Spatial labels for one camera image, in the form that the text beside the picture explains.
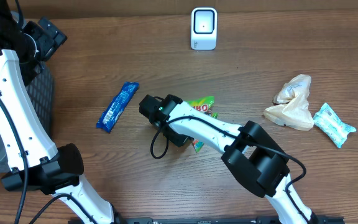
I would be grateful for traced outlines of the green Haribo candy bag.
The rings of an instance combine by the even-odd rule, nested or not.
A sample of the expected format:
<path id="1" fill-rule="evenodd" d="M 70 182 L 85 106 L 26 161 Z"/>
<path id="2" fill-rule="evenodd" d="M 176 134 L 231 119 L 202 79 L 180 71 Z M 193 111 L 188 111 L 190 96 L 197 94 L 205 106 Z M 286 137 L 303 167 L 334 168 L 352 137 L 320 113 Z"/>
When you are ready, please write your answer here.
<path id="1" fill-rule="evenodd" d="M 195 110 L 200 111 L 208 116 L 213 118 L 217 118 L 218 114 L 212 112 L 212 107 L 214 105 L 214 96 L 205 96 L 203 98 L 199 98 L 197 100 L 188 100 L 187 103 L 193 107 Z M 202 147 L 204 146 L 204 142 L 194 139 L 192 142 L 192 146 L 196 153 L 200 152 Z"/>

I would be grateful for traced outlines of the brown nut snack bag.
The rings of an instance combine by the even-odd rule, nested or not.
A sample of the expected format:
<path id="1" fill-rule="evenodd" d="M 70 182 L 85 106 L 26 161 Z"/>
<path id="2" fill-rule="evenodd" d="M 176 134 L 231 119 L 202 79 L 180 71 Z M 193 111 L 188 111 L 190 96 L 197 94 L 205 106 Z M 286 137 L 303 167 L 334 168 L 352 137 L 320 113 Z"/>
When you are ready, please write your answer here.
<path id="1" fill-rule="evenodd" d="M 284 84 L 273 97 L 274 105 L 264 110 L 264 116 L 280 126 L 309 131 L 314 121 L 308 109 L 311 77 L 299 74 Z"/>

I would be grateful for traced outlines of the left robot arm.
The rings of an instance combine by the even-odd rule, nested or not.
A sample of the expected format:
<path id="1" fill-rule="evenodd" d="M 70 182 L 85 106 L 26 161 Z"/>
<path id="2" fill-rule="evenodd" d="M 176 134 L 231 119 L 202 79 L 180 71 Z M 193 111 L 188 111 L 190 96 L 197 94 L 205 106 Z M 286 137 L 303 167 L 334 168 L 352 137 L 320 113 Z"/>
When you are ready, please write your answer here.
<path id="1" fill-rule="evenodd" d="M 15 19 L 0 1 L 0 136 L 9 165 L 1 181 L 8 191 L 39 190 L 62 200 L 84 223 L 121 223 L 86 179 L 78 148 L 57 147 L 46 133 L 26 90 L 66 39 L 48 19 Z"/>

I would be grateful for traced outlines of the blue snack packet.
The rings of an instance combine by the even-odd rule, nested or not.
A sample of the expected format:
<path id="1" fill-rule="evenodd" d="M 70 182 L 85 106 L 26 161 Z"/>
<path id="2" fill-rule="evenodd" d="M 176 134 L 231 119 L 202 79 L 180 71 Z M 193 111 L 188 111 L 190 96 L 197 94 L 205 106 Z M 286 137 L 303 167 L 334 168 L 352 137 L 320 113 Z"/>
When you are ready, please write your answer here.
<path id="1" fill-rule="evenodd" d="M 110 133 L 138 89 L 139 83 L 125 82 L 120 92 L 111 100 L 109 106 L 102 113 L 96 123 L 96 128 Z"/>

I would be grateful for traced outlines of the teal wipes packet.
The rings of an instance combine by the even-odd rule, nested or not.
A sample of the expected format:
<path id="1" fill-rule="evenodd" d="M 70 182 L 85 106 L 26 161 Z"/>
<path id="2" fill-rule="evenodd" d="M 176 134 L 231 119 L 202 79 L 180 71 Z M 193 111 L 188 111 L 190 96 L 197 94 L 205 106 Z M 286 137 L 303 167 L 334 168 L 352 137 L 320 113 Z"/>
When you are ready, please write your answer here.
<path id="1" fill-rule="evenodd" d="M 357 131 L 355 127 L 342 122 L 327 103 L 324 103 L 321 109 L 314 114 L 313 121 L 339 149 L 347 140 L 347 135 Z"/>

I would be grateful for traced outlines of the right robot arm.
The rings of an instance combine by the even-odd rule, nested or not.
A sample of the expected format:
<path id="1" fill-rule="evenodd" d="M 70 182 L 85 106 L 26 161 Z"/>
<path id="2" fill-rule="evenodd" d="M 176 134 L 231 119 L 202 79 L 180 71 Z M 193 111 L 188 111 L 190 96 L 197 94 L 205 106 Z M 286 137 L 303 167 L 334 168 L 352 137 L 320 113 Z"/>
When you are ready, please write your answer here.
<path id="1" fill-rule="evenodd" d="M 231 124 L 208 116 L 174 95 L 146 95 L 139 112 L 163 134 L 168 143 L 182 147 L 197 139 L 221 153 L 230 173 L 250 193 L 266 198 L 281 223 L 318 223 L 293 184 L 306 174 L 291 178 L 288 161 L 301 162 L 283 149 L 257 123 Z"/>

